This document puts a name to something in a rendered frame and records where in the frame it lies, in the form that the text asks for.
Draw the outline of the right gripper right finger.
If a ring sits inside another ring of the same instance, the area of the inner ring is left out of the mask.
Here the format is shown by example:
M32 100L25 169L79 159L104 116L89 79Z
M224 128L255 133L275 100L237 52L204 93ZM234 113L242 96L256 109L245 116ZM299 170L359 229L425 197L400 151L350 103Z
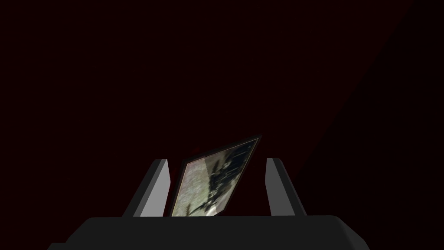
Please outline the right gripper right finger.
M306 216L281 159L267 158L265 186L272 216Z

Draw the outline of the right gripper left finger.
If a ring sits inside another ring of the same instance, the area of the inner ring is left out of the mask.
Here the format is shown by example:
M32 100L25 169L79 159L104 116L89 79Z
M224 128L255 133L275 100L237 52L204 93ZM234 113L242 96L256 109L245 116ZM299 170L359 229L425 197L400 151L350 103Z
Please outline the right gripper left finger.
M166 159L154 160L123 217L162 217L170 184L168 161Z

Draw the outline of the black framed picture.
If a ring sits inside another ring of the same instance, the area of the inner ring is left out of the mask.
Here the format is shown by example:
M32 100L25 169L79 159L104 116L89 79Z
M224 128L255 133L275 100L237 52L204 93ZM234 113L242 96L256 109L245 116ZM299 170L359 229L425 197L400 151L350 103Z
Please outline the black framed picture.
M219 216L226 210L261 140L251 136L182 162L168 215Z

